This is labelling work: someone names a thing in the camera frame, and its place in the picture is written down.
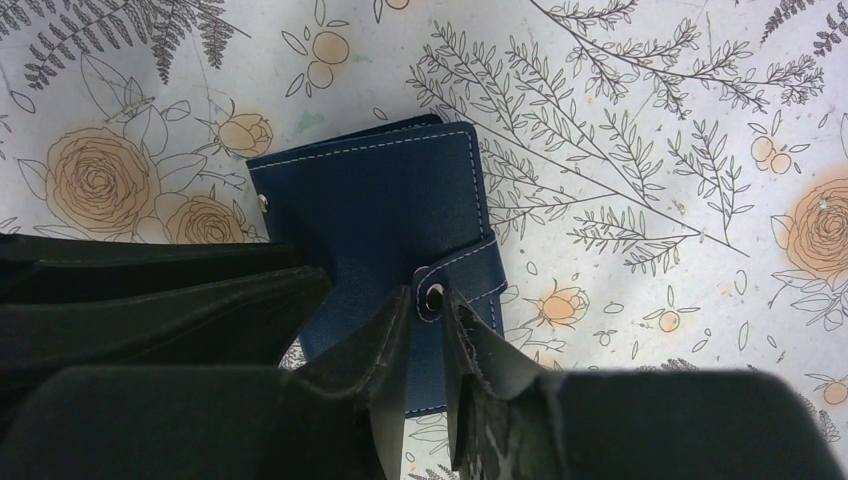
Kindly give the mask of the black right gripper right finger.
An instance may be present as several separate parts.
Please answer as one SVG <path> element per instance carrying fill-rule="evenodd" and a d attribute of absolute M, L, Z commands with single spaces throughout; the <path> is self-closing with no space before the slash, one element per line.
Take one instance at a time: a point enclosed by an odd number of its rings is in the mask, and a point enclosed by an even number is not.
<path fill-rule="evenodd" d="M 451 466 L 463 479 L 839 479 L 799 398 L 741 370 L 549 370 L 443 294 Z"/>

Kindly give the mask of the blue leather card holder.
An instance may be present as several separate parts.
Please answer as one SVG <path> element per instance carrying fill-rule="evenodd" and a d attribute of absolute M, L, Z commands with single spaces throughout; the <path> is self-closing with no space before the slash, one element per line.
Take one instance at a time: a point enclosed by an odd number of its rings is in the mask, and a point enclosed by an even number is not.
<path fill-rule="evenodd" d="M 334 288 L 301 333 L 315 358 L 399 286 L 411 292 L 406 414 L 446 410 L 439 297 L 456 290 L 494 331 L 508 282 L 489 221 L 475 128 L 433 114 L 248 162 L 270 240 Z"/>

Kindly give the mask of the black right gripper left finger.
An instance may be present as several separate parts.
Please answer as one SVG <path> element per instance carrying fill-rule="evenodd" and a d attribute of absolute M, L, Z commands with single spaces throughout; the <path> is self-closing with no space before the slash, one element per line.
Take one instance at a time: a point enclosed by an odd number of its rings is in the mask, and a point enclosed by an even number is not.
<path fill-rule="evenodd" d="M 303 367 L 74 367 L 23 404 L 5 479 L 396 479 L 411 296 Z"/>

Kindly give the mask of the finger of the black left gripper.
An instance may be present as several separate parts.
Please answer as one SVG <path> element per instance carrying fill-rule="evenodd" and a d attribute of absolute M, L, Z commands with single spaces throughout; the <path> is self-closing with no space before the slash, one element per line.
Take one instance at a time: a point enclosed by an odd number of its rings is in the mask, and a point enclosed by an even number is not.
<path fill-rule="evenodd" d="M 75 365 L 271 365 L 332 290 L 297 267 L 131 298 L 1 308 L 1 395 Z"/>
<path fill-rule="evenodd" d="M 1 236 L 1 302 L 63 304 L 164 292 L 292 268 L 285 244 L 137 244 Z"/>

